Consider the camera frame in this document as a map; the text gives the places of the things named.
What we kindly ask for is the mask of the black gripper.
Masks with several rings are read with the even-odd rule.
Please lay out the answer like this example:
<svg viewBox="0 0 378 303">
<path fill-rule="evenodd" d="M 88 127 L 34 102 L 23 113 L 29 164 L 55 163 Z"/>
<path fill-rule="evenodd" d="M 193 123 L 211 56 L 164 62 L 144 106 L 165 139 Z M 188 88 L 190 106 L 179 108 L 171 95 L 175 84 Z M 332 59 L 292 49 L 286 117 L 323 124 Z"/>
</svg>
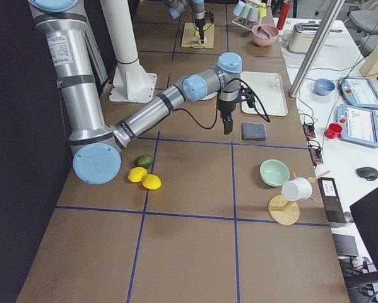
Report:
<svg viewBox="0 0 378 303">
<path fill-rule="evenodd" d="M 211 11 L 193 14 L 195 27 L 199 32 L 199 43 L 204 44 L 204 30 L 207 30 L 215 22 L 215 16 Z"/>
<path fill-rule="evenodd" d="M 223 92 L 218 97 L 217 108 L 221 113 L 225 135 L 232 132 L 232 112 L 236 109 L 236 105 L 242 102 L 245 102 L 248 108 L 256 109 L 256 99 L 250 89 L 239 89 L 232 93 Z"/>
</svg>

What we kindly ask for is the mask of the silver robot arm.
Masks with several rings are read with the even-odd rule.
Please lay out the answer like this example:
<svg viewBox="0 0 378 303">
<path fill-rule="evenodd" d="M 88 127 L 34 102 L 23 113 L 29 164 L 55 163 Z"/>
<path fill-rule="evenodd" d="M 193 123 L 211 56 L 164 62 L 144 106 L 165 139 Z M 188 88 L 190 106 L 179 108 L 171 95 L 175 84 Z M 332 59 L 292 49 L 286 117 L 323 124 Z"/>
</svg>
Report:
<svg viewBox="0 0 378 303">
<path fill-rule="evenodd" d="M 194 36 L 198 37 L 200 45 L 206 43 L 205 31 L 207 31 L 207 21 L 214 24 L 215 16 L 211 11 L 205 9 L 203 0 L 163 0 L 168 8 L 168 12 L 173 19 L 177 19 L 188 7 L 191 8 L 192 22 L 194 25 Z"/>
<path fill-rule="evenodd" d="M 126 1 L 102 1 L 101 7 L 121 72 L 121 92 L 143 107 L 113 126 L 105 123 L 95 77 L 105 77 L 83 1 L 30 1 L 38 30 L 45 34 L 57 74 L 57 87 L 72 127 L 69 145 L 76 175 L 89 184 L 112 180 L 121 167 L 121 150 L 156 126 L 186 101 L 217 94 L 224 132 L 232 130 L 232 112 L 240 102 L 242 58 L 234 52 L 219 56 L 205 71 L 181 77 L 154 94 L 156 76 L 139 63 L 129 6 Z"/>
</svg>

